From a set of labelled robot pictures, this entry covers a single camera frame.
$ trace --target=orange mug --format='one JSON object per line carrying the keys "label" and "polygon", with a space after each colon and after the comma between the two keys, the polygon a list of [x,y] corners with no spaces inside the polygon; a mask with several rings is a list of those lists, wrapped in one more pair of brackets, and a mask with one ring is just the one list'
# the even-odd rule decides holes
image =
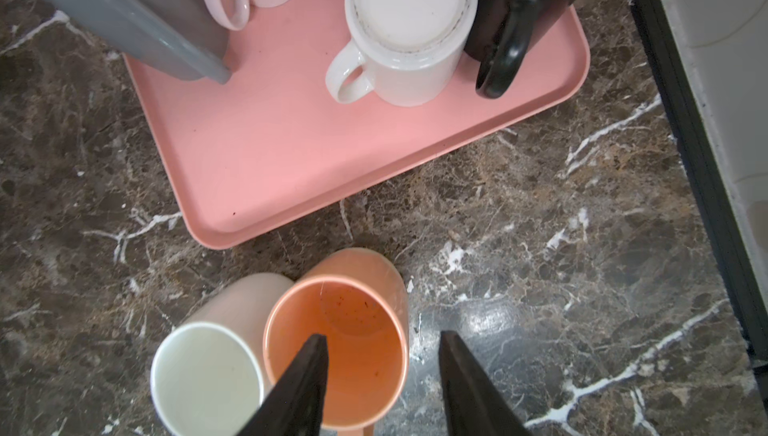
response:
{"label": "orange mug", "polygon": [[328,340],[322,426],[340,436],[373,434],[408,375],[408,295],[389,259],[370,249],[342,249],[280,297],[264,331],[271,382],[314,333]]}

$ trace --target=mug rim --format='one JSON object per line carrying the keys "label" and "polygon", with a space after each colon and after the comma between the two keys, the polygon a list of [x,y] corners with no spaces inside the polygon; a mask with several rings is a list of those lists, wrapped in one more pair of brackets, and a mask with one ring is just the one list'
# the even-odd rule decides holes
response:
{"label": "mug rim", "polygon": [[251,350],[251,348],[248,346],[247,343],[234,331],[227,328],[226,326],[220,325],[219,323],[212,323],[210,321],[193,321],[190,323],[185,323],[178,328],[176,328],[174,331],[170,333],[170,335],[166,336],[162,343],[160,343],[160,346],[158,346],[158,351],[155,352],[154,357],[152,358],[152,366],[150,368],[150,374],[149,374],[149,388],[150,388],[150,395],[152,396],[152,403],[154,406],[155,412],[158,413],[158,417],[163,422],[165,427],[175,436],[184,436],[178,429],[171,424],[168,421],[168,417],[166,416],[164,410],[161,409],[160,404],[158,403],[158,381],[157,381],[157,373],[158,373],[158,360],[160,357],[160,354],[165,350],[168,349],[168,345],[171,344],[171,341],[173,339],[178,338],[181,334],[190,331],[191,329],[198,329],[198,328],[208,328],[208,329],[215,329],[216,331],[220,331],[224,333],[225,335],[232,338],[240,347],[246,352],[248,355],[248,359],[253,364],[255,370],[256,370],[256,378],[259,380],[259,408],[264,403],[265,399],[265,385],[264,385],[264,372],[262,372],[259,360],[254,354],[254,352]]}
{"label": "mug rim", "polygon": [[433,48],[413,53],[398,52],[374,41],[362,29],[360,20],[355,16],[354,0],[344,0],[346,25],[352,35],[352,40],[362,50],[363,54],[380,65],[395,70],[419,70],[429,68],[445,61],[466,44],[469,32],[475,22],[479,0],[468,0],[467,11],[462,15],[456,26],[445,39]]}
{"label": "mug rim", "polygon": [[395,330],[397,331],[397,335],[400,340],[400,349],[402,353],[402,371],[399,377],[397,390],[392,394],[392,397],[389,399],[389,402],[387,402],[387,404],[375,415],[365,420],[364,422],[361,422],[358,424],[352,424],[349,426],[337,426],[334,424],[325,424],[324,422],[322,423],[323,428],[331,429],[334,431],[353,431],[356,429],[365,428],[366,426],[370,426],[370,424],[374,424],[375,422],[378,422],[379,420],[381,420],[381,418],[383,418],[384,415],[387,414],[387,412],[390,409],[392,409],[392,406],[394,406],[395,403],[397,403],[397,399],[399,395],[402,393],[403,388],[406,386],[406,380],[408,379],[408,364],[410,363],[410,344],[408,341],[408,334],[405,332],[406,328],[403,328],[401,326],[399,317],[395,313],[395,310],[389,306],[389,303],[381,295],[379,295],[379,292],[377,292],[374,288],[366,285],[365,283],[358,281],[357,279],[353,279],[353,278],[346,277],[339,274],[332,274],[332,273],[316,274],[316,275],[312,275],[311,277],[307,277],[305,279],[301,279],[300,281],[297,281],[296,284],[290,287],[288,291],[286,291],[283,294],[283,296],[277,300],[277,303],[275,303],[275,306],[272,308],[272,311],[270,312],[270,317],[267,318],[266,320],[266,325],[264,327],[264,341],[262,343],[262,347],[264,348],[264,369],[266,370],[267,378],[269,378],[271,382],[274,379],[274,372],[272,369],[270,358],[267,357],[267,340],[269,339],[269,336],[272,330],[272,322],[274,318],[277,316],[277,312],[285,304],[288,298],[293,296],[294,293],[298,293],[301,289],[304,289],[305,287],[310,287],[318,284],[319,280],[322,280],[323,283],[333,282],[333,283],[346,284],[356,289],[359,289],[369,297],[374,298],[376,302],[379,303],[379,306],[384,308],[384,310],[387,313],[387,316],[389,316],[389,319],[392,320],[392,323],[395,325]]}

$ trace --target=black mug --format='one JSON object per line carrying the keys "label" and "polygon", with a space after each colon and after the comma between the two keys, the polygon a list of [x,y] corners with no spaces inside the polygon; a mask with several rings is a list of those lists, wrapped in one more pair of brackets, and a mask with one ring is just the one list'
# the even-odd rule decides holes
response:
{"label": "black mug", "polygon": [[475,89],[498,98],[518,73],[529,46],[562,16],[574,0],[479,0],[466,52],[480,61]]}

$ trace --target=gray mug handle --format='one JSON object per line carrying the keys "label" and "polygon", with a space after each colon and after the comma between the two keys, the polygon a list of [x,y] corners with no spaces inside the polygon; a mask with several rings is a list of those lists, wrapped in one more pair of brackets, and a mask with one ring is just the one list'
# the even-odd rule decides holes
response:
{"label": "gray mug handle", "polygon": [[173,29],[168,23],[142,5],[139,0],[105,0],[125,19],[160,39],[178,58],[194,68],[202,76],[223,85],[232,77],[232,71],[207,50],[201,50]]}

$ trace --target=orange mug rim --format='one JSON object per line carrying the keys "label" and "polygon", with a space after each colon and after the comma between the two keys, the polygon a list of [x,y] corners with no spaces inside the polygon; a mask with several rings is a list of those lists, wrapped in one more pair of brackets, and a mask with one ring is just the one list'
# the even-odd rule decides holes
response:
{"label": "orange mug rim", "polygon": [[304,289],[306,287],[310,287],[314,284],[318,283],[318,280],[321,279],[323,282],[332,282],[332,283],[342,283],[349,285],[351,287],[355,287],[357,289],[360,289],[361,291],[365,292],[368,296],[373,297],[377,303],[379,303],[379,306],[384,308],[387,315],[389,316],[389,319],[392,320],[392,322],[395,325],[395,330],[397,331],[398,338],[400,339],[400,349],[402,353],[402,373],[400,374],[400,381],[397,385],[397,390],[393,392],[392,397],[389,399],[389,402],[386,404],[384,408],[382,408],[381,411],[376,413],[373,417],[371,417],[368,420],[365,420],[364,422],[354,424],[351,426],[335,426],[331,424],[325,424],[323,423],[322,426],[325,429],[331,429],[335,431],[352,431],[356,429],[365,428],[366,426],[370,426],[371,424],[374,424],[375,422],[378,422],[381,418],[384,417],[387,412],[392,409],[392,406],[395,405],[397,402],[398,396],[402,393],[402,389],[406,385],[406,380],[408,379],[408,363],[409,363],[409,352],[410,348],[408,345],[408,336],[405,334],[405,328],[403,328],[400,325],[400,320],[398,316],[395,314],[395,311],[389,306],[387,301],[379,295],[379,293],[371,288],[370,286],[366,285],[365,283],[360,283],[360,281],[357,281],[354,278],[345,277],[342,275],[335,275],[335,274],[318,274],[318,275],[312,275],[311,277],[307,277],[304,279],[300,279],[296,282],[288,291],[286,291],[282,297],[277,301],[277,304],[272,308],[272,311],[270,312],[270,317],[266,320],[266,327],[264,328],[264,340],[263,340],[263,348],[264,348],[264,369],[266,370],[267,378],[269,378],[270,382],[276,383],[274,371],[272,369],[272,363],[270,361],[269,356],[267,355],[267,340],[270,337],[271,329],[272,329],[272,321],[274,320],[277,312],[282,308],[285,301],[287,301],[294,293],[298,293],[301,289]]}

